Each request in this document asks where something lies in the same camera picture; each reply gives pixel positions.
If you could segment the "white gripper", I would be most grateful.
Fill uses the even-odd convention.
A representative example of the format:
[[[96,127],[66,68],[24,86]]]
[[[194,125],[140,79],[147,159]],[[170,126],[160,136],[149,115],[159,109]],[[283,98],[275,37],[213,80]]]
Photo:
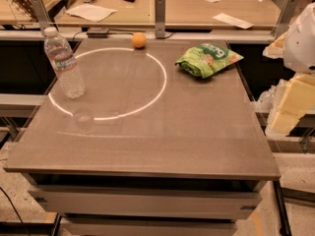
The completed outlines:
[[[268,45],[263,55],[283,58],[296,73],[281,81],[269,114],[269,134],[288,135],[299,120],[315,106],[315,3],[306,6],[288,31]]]

